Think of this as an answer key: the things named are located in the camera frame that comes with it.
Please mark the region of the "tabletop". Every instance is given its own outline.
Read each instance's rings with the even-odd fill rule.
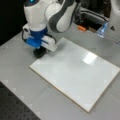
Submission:
[[[74,24],[65,33],[50,34],[57,40],[65,37],[120,67],[120,46],[109,39],[80,32]],[[33,48],[22,41],[21,33],[0,47],[0,81],[42,120],[120,118],[120,74],[87,113],[29,69],[35,60]]]

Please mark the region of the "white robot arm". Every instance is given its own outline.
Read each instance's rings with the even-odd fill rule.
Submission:
[[[47,23],[53,32],[67,31],[78,3],[79,0],[63,0],[62,3],[58,0],[27,0],[24,11],[28,24],[23,27],[23,31],[29,37],[23,37],[24,41],[36,49],[44,47],[55,51],[56,41],[48,35]]]

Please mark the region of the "white surface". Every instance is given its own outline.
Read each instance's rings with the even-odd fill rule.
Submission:
[[[120,70],[64,38],[56,52],[46,54],[30,68],[87,112]]]

